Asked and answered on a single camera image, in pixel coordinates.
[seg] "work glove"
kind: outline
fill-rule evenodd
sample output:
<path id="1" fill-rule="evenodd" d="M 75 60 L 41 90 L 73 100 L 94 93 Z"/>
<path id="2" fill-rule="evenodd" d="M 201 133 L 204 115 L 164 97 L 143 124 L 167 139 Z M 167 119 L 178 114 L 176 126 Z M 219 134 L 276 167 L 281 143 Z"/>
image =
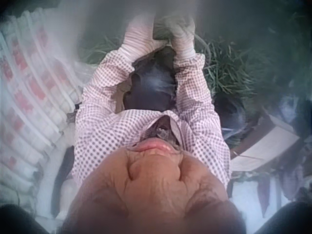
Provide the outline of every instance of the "work glove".
<path id="1" fill-rule="evenodd" d="M 167 27 L 174 35 L 171 44 L 176 52 L 176 58 L 193 58 L 196 55 L 194 49 L 195 22 L 193 18 L 186 20 L 184 17 L 172 17 L 167 21 Z"/>
<path id="2" fill-rule="evenodd" d="M 135 62 L 139 58 L 164 47 L 167 40 L 154 40 L 154 16 L 139 15 L 129 24 L 123 44 L 119 52 L 130 62 Z"/>

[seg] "black object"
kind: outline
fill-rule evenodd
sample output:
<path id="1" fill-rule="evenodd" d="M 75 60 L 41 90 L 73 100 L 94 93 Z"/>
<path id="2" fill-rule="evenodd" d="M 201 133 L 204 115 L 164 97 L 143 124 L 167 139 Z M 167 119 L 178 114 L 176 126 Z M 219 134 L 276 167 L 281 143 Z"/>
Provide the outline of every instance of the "black object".
<path id="1" fill-rule="evenodd" d="M 255 234 L 311 234 L 312 205 L 293 202 L 280 209 Z"/>
<path id="2" fill-rule="evenodd" d="M 8 234 L 48 234 L 33 217 L 16 205 L 0 208 L 0 227 L 3 233 Z"/>
<path id="3" fill-rule="evenodd" d="M 66 150 L 63 162 L 59 168 L 58 175 L 54 182 L 54 189 L 51 200 L 51 214 L 56 217 L 59 214 L 60 190 L 68 174 L 73 168 L 75 161 L 74 147 Z"/>
<path id="4" fill-rule="evenodd" d="M 131 75 L 132 87 L 123 97 L 126 110 L 164 112 L 176 102 L 176 79 L 173 68 L 175 51 L 167 46 L 136 62 Z"/>
<path id="5" fill-rule="evenodd" d="M 246 127 L 246 112 L 241 100 L 225 93 L 214 97 L 215 111 L 220 117 L 222 135 L 226 140 Z"/>

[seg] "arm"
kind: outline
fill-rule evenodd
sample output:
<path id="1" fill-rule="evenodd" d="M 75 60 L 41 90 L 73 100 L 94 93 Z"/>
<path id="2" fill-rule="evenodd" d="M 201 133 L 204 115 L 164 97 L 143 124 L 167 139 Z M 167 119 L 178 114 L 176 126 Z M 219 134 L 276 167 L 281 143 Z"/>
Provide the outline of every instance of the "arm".
<path id="1" fill-rule="evenodd" d="M 193 133 L 193 141 L 191 144 L 187 141 L 186 150 L 205 163 L 226 186 L 231 176 L 230 151 L 202 72 L 205 56 L 194 50 L 195 24 L 192 22 L 186 30 L 175 28 L 173 33 L 172 45 L 177 53 L 177 111 Z"/>
<path id="2" fill-rule="evenodd" d="M 176 105 L 179 116 L 188 122 L 195 134 L 213 133 L 222 137 L 219 116 L 212 105 L 202 72 L 205 56 L 196 54 L 194 49 L 195 22 L 191 19 L 187 26 L 183 26 L 181 20 L 171 21 L 168 26 L 174 35 L 172 46 L 176 51 Z"/>
<path id="3" fill-rule="evenodd" d="M 205 56 L 200 54 L 191 59 L 175 61 L 177 110 L 181 119 L 187 121 L 195 133 L 210 132 L 222 137 L 219 116 L 212 105 L 202 72 L 204 64 Z"/>
<path id="4" fill-rule="evenodd" d="M 110 52 L 99 65 L 83 91 L 82 105 L 76 118 L 77 138 L 89 136 L 97 123 L 103 124 L 105 118 L 114 114 L 116 102 L 113 95 L 117 85 L 134 70 L 132 63 L 164 45 L 163 41 L 152 39 L 153 24 L 153 16 L 135 17 L 126 30 L 119 50 Z"/>

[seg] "sleeve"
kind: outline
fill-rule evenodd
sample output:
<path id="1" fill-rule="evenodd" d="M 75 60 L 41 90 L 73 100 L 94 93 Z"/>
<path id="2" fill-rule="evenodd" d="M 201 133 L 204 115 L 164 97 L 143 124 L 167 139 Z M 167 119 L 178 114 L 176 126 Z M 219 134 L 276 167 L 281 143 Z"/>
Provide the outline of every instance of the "sleeve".
<path id="1" fill-rule="evenodd" d="M 76 144 L 86 137 L 99 122 L 115 112 L 113 95 L 117 85 L 125 81 L 134 70 L 118 51 L 110 52 L 96 69 L 92 80 L 84 87 L 82 104 L 76 116 Z"/>
<path id="2" fill-rule="evenodd" d="M 175 61 L 175 78 L 178 83 L 176 107 L 180 118 L 188 122 L 195 133 L 209 130 L 221 135 L 220 119 L 215 112 L 202 71 L 204 64 L 205 56 L 202 54 L 196 54 L 191 59 Z"/>
<path id="3" fill-rule="evenodd" d="M 201 54 L 175 61 L 177 111 L 179 117 L 188 123 L 194 136 L 187 150 L 227 184 L 231 173 L 230 150 L 222 137 L 220 118 L 215 112 L 202 71 L 204 64 L 205 56 Z"/>

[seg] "person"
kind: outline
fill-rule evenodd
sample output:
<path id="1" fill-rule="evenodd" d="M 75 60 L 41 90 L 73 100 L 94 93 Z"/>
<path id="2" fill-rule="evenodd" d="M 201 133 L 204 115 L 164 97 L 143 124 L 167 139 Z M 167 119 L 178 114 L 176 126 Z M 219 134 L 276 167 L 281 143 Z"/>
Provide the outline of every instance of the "person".
<path id="1" fill-rule="evenodd" d="M 130 22 L 121 47 L 84 88 L 72 169 L 81 187 L 62 233 L 244 234 L 226 192 L 230 152 L 202 72 L 205 57 L 194 49 L 193 20 L 186 29 L 169 24 L 175 107 L 114 113 L 113 95 L 132 64 L 168 43 L 153 40 L 153 24 L 150 15 Z"/>

